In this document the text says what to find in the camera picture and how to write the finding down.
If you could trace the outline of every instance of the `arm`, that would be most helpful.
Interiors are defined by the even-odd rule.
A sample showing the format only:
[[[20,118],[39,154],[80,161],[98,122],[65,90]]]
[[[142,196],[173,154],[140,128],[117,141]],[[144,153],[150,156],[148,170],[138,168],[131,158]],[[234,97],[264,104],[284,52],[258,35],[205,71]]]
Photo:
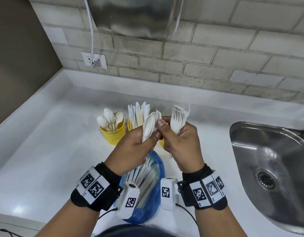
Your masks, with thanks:
[[[186,122],[177,136],[167,124],[170,119],[163,117],[163,120],[157,122],[158,129],[164,136],[164,149],[173,155],[183,176],[190,177],[205,166],[197,128]],[[195,215],[201,237],[247,237],[229,207],[222,211],[213,208],[195,210]]]
[[[145,162],[148,152],[161,136],[159,131],[155,131],[150,139],[141,143],[142,134],[142,127],[129,131],[104,162],[120,178]],[[68,200],[36,237],[90,237],[98,218],[99,212],[77,207]]]

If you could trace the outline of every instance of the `electrical outlet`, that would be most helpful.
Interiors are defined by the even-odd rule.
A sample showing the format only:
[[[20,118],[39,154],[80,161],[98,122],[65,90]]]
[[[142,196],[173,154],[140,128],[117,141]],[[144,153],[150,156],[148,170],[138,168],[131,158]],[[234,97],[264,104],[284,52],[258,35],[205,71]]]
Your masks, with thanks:
[[[89,52],[80,52],[83,56],[83,60],[85,63],[85,66],[92,66],[91,65],[91,56],[92,54]],[[101,68],[101,69],[108,69],[107,67],[107,62],[106,62],[106,57],[104,55],[99,55],[99,54],[94,54],[93,55],[93,64],[96,63],[96,68]]]

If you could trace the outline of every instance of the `person's right hand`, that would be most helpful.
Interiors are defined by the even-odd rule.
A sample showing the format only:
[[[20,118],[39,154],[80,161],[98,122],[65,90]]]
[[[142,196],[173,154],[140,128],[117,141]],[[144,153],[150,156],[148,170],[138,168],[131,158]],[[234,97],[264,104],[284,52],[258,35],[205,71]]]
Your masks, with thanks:
[[[164,150],[173,155],[183,173],[193,173],[202,169],[205,163],[201,154],[197,128],[186,122],[178,136],[167,124],[170,121],[171,117],[168,116],[162,117],[156,123],[156,127],[164,136]]]

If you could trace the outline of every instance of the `hand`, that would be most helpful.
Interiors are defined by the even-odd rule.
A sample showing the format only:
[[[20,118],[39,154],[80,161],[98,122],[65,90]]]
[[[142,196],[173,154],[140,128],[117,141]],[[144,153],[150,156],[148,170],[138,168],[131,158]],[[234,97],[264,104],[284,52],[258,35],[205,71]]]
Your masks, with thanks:
[[[105,165],[115,174],[122,176],[144,163],[147,154],[160,139],[161,133],[154,131],[144,143],[142,135],[142,126],[126,133],[104,162]]]
[[[164,136],[164,149],[173,155],[179,169],[184,173],[193,173],[204,167],[197,128],[186,122],[176,135],[167,124],[171,117],[162,117],[156,123]]]

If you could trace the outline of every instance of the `person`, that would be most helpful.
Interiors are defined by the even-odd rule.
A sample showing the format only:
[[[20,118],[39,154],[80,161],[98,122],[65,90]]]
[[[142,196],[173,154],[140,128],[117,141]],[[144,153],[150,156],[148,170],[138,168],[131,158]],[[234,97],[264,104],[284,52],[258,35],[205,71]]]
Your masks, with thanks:
[[[150,139],[141,143],[143,128],[129,131],[118,143],[104,162],[114,174],[122,176],[140,166],[157,141],[164,137],[164,149],[173,155],[183,175],[197,173],[205,162],[201,154],[197,128],[190,123],[181,129],[180,135],[175,135],[167,123],[170,117],[158,120],[155,131]],[[36,234],[36,237],[90,237],[97,223],[100,212],[88,207],[77,207],[68,200],[59,212]],[[247,236],[235,219],[230,208],[223,210],[208,208],[195,210],[195,216],[201,237]],[[121,225],[108,229],[98,237],[170,237],[172,235],[151,227],[138,225]]]

